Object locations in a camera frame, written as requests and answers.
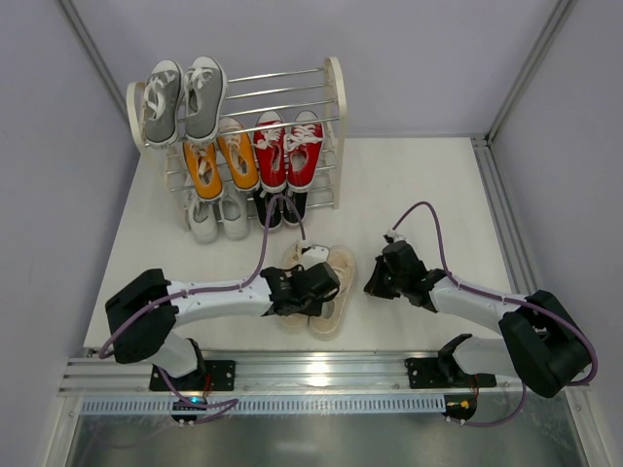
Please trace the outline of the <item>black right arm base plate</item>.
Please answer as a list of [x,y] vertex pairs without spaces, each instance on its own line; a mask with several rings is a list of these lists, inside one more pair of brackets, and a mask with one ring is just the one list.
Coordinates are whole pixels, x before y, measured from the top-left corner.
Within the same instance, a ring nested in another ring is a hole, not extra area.
[[496,387],[494,375],[469,375],[451,357],[408,358],[404,365],[411,389]]

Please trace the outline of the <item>black canvas sneaker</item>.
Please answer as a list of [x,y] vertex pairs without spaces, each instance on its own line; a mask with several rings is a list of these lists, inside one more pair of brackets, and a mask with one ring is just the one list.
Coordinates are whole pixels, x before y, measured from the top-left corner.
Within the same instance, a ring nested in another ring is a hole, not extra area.
[[282,216],[275,194],[263,189],[257,190],[253,193],[253,201],[260,226],[268,232],[278,230],[282,224]]
[[308,194],[286,189],[283,195],[287,198],[282,208],[283,221],[290,227],[296,227],[300,221],[305,220]]

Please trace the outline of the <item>orange canvas sneaker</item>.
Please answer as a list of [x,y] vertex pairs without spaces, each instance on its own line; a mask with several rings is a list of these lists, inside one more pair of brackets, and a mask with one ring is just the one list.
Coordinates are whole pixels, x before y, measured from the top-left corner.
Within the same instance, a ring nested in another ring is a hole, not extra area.
[[235,186],[241,192],[253,192],[260,185],[252,144],[243,125],[224,117],[219,121],[217,144],[228,165]]
[[223,195],[223,181],[218,172],[216,150],[212,143],[183,143],[183,155],[197,195],[215,201]]

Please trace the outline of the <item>white sneaker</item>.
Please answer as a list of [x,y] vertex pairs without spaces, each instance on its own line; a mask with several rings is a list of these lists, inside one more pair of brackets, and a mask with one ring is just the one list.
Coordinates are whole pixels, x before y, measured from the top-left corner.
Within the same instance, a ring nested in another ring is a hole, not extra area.
[[231,240],[242,240],[249,234],[247,198],[235,187],[228,185],[219,200],[224,232]]
[[217,239],[219,230],[214,205],[193,194],[186,209],[191,233],[198,243],[211,243]]

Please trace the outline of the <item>red canvas sneaker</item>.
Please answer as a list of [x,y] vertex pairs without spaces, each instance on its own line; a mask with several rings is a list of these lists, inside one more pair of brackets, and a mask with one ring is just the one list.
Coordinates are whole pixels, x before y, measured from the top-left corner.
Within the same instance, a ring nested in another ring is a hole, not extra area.
[[281,192],[286,186],[285,155],[283,149],[283,118],[277,111],[260,115],[253,132],[252,144],[258,163],[261,185],[268,193]]
[[284,136],[283,146],[289,159],[287,183],[291,191],[304,193],[312,185],[322,151],[324,129],[310,110],[300,112]]

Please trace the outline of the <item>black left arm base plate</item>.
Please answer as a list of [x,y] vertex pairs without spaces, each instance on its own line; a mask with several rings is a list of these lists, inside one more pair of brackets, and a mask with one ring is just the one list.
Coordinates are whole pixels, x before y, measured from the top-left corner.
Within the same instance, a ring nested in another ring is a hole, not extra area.
[[235,360],[204,360],[194,372],[169,380],[180,392],[231,392],[235,389],[236,366]]

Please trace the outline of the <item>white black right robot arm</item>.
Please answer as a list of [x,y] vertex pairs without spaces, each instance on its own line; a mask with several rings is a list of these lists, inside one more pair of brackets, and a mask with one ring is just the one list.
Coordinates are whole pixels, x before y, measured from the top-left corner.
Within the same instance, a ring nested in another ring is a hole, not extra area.
[[500,376],[517,378],[537,395],[552,398],[594,366],[594,351],[553,294],[504,296],[478,288],[442,269],[427,269],[404,240],[388,244],[376,257],[364,291],[380,299],[404,298],[497,334],[494,339],[461,334],[443,345],[416,369],[418,378],[432,375],[430,387]]

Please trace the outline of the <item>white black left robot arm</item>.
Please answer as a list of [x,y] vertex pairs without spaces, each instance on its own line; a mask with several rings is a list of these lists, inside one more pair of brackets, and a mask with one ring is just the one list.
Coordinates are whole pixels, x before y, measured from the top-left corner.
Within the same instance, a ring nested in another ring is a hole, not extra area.
[[204,371],[198,345],[174,330],[230,316],[316,317],[337,297],[338,275],[325,263],[309,268],[266,268],[241,284],[184,283],[148,269],[105,305],[110,338],[99,357],[119,364],[148,362],[180,379]]

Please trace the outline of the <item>cream metal shoe shelf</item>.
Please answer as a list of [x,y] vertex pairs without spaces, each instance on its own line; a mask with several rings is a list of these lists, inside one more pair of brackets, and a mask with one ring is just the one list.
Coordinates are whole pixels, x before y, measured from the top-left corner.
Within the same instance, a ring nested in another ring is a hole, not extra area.
[[[188,166],[183,143],[186,96],[178,102],[177,138],[166,146],[152,145],[146,136],[148,113],[145,82],[132,82],[126,91],[128,123],[142,159],[156,173],[164,193],[180,215],[184,214],[194,187],[187,181]],[[340,61],[330,56],[315,68],[228,78],[218,132],[210,141],[228,139],[243,143],[266,131],[270,136],[298,126],[321,126],[324,136],[314,177],[309,187],[308,209],[340,206],[344,150],[348,129],[346,87]]]

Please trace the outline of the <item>grey canvas sneaker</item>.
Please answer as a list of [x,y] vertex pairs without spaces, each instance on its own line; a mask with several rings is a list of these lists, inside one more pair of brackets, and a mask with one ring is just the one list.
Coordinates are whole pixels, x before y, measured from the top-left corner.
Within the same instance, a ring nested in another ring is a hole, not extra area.
[[177,115],[182,94],[179,64],[171,59],[158,62],[148,76],[143,92],[145,137],[151,147],[166,147],[177,140]]
[[186,137],[193,144],[211,142],[217,134],[228,80],[213,58],[197,57],[184,75]]

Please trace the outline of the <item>beige lace sneaker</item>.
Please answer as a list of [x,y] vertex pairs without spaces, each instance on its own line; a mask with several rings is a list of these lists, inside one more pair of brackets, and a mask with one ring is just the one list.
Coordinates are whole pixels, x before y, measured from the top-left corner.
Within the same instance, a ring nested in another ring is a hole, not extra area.
[[[291,269],[300,264],[301,253],[298,243],[293,243],[283,254],[282,267]],[[278,318],[279,328],[286,333],[299,334],[304,332],[309,325],[309,318],[300,313],[294,313],[288,316],[280,316]]]
[[327,263],[340,279],[340,289],[332,301],[322,305],[319,316],[309,319],[310,333],[321,341],[331,341],[339,335],[347,314],[350,292],[357,277],[354,255],[345,246],[331,247]]

